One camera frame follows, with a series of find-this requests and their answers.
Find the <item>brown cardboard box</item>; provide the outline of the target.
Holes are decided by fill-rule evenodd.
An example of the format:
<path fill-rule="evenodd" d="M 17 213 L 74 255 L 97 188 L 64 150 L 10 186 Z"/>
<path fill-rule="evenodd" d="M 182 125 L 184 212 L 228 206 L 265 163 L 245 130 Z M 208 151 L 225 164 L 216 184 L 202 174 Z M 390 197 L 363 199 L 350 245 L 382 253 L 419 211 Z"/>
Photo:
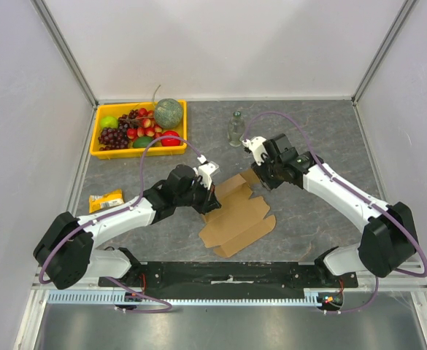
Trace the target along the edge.
<path fill-rule="evenodd" d="M 276 217 L 262 196 L 254 197 L 252 186 L 259 179 L 252 170 L 239 173 L 215 189 L 221 207 L 203 216 L 199 233 L 206 248 L 223 258 L 230 258 L 272 232 Z"/>

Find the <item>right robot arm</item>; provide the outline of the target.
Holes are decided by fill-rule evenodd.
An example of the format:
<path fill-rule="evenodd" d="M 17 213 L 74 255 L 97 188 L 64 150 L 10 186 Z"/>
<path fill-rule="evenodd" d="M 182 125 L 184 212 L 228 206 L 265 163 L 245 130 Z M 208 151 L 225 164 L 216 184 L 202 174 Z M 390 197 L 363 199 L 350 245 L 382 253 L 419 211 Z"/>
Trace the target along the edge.
<path fill-rule="evenodd" d="M 405 204 L 390 205 L 368 195 L 312 150 L 298 153 L 283 133 L 272 139 L 245 139 L 242 144 L 253 156 L 251 168 L 266 189 L 287 182 L 306 190 L 330 204 L 361 233 L 360 243 L 335 247 L 319 256 L 313 275 L 320 286 L 330 287 L 353 271 L 384 278 L 416 253 L 418 237 Z"/>

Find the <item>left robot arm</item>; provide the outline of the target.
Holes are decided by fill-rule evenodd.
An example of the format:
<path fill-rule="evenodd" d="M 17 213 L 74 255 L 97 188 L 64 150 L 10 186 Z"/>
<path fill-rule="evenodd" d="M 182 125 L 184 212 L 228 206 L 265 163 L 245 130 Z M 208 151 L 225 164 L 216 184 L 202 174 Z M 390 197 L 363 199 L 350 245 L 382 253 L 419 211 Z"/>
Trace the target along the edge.
<path fill-rule="evenodd" d="M 200 214 L 219 209 L 212 180 L 217 170 L 213 162 L 197 168 L 178 165 L 167 179 L 127 203 L 82 217 L 68 211 L 59 214 L 33 252 L 42 267 L 40 282 L 67 289 L 83 278 L 110 276 L 124 287 L 134 286 L 140 270 L 128 250 L 104 251 L 99 246 L 132 229 L 154 225 L 179 207 Z"/>

